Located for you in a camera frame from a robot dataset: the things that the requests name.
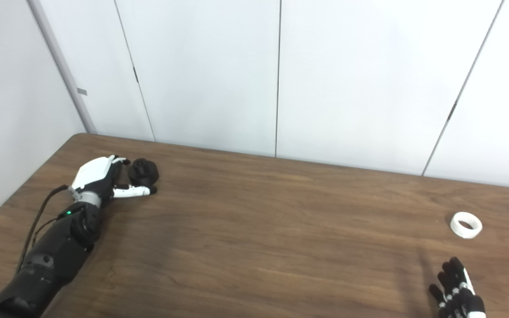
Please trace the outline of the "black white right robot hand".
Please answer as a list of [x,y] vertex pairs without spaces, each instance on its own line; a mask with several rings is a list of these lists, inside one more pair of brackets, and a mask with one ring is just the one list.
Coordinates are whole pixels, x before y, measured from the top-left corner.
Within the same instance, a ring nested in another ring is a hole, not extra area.
[[486,318],[485,304],[475,293],[467,268],[457,257],[442,264],[437,274],[440,284],[428,291],[437,304],[437,318]]

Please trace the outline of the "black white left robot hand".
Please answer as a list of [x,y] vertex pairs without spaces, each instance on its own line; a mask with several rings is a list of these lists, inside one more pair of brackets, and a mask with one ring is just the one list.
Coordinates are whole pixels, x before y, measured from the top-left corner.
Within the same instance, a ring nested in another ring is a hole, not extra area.
[[85,163],[68,190],[75,202],[97,205],[113,198],[145,197],[157,192],[155,183],[161,173],[150,160],[130,161],[111,155]]

